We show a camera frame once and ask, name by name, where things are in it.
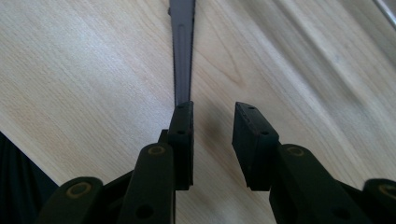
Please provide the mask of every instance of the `wooden surface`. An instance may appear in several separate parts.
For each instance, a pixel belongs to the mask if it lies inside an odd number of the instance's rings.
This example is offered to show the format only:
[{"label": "wooden surface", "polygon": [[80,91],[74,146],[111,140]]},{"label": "wooden surface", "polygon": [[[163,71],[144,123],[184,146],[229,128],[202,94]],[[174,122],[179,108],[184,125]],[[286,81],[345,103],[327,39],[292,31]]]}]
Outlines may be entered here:
[{"label": "wooden surface", "polygon": [[[0,130],[55,182],[134,168],[173,112],[168,1],[1,1]],[[371,0],[197,0],[194,186],[177,223],[274,223],[235,101],[361,188],[396,179],[396,31]]]}]

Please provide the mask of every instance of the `dark cloth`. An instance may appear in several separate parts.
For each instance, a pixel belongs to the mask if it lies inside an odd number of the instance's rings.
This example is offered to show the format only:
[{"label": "dark cloth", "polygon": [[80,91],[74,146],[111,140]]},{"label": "dark cloth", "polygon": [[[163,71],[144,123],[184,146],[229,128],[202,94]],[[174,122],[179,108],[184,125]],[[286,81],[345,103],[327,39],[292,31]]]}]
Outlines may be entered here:
[{"label": "dark cloth", "polygon": [[0,133],[0,223],[34,223],[58,186]]}]

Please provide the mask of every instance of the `wood grain pattern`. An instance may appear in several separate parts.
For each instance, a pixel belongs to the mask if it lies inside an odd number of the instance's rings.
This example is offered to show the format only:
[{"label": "wood grain pattern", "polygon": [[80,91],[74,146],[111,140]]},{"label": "wood grain pattern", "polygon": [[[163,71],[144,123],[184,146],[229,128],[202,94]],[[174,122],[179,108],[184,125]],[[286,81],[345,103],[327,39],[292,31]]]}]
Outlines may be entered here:
[{"label": "wood grain pattern", "polygon": [[[168,1],[2,1],[0,130],[58,184],[134,168],[173,112]],[[197,0],[194,186],[177,223],[274,223],[231,146],[235,101],[361,188],[396,179],[396,32],[371,0]]]}]

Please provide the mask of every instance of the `light wood grain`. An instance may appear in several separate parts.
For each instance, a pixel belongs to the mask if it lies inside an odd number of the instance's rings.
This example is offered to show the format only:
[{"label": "light wood grain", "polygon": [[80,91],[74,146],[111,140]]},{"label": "light wood grain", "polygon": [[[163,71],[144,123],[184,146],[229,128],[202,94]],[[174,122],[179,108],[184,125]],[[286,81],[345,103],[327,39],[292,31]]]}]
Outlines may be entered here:
[{"label": "light wood grain", "polygon": [[[0,130],[55,182],[132,170],[173,112],[168,1],[1,1]],[[194,186],[177,223],[274,223],[235,101],[361,188],[396,179],[396,32],[371,0],[197,0]]]}]

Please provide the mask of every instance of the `black fabric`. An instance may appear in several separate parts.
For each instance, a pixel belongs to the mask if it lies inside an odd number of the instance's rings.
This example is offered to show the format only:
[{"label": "black fabric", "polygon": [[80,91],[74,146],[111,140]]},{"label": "black fabric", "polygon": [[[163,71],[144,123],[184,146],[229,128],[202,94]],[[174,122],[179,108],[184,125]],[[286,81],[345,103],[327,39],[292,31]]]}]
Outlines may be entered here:
[{"label": "black fabric", "polygon": [[58,186],[0,133],[0,223],[34,223]]}]

